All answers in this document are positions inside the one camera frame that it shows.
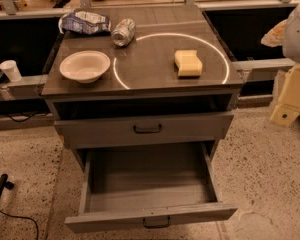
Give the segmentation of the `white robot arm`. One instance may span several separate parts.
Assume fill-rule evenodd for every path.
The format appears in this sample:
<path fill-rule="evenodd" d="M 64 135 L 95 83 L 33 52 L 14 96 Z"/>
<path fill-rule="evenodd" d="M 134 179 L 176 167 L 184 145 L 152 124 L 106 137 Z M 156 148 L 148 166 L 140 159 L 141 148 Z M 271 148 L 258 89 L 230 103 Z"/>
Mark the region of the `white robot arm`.
<path fill-rule="evenodd" d="M 266 33 L 261 43 L 268 47 L 282 47 L 283 55 L 295 62 L 285 74 L 285 81 L 270 116 L 278 126 L 290 126 L 300 115 L 300 3 L 286 20 Z"/>

